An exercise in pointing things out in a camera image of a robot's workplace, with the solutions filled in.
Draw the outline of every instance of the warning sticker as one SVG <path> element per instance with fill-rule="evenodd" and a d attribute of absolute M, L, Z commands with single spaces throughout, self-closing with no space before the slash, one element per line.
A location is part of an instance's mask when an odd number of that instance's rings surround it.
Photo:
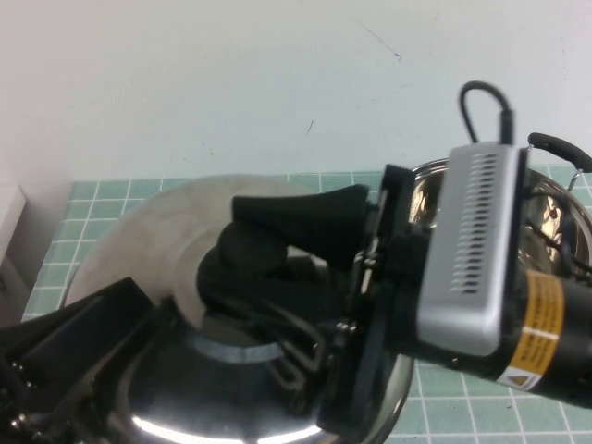
<path fill-rule="evenodd" d="M 526 272 L 528 303 L 522 334 L 498 382 L 522 390 L 532 389 L 549 368 L 563 327 L 565 301 L 561 281 L 552 275 Z"/>

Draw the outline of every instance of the black handle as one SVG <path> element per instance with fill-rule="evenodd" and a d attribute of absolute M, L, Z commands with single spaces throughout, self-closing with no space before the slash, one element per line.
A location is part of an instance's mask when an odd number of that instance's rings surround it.
<path fill-rule="evenodd" d="M 528 143 L 535 148 L 555 154 L 561 159 L 571 162 L 575 169 L 581 169 L 585 173 L 592 172 L 592 157 L 569 142 L 540 132 L 533 132 L 528 136 Z"/>

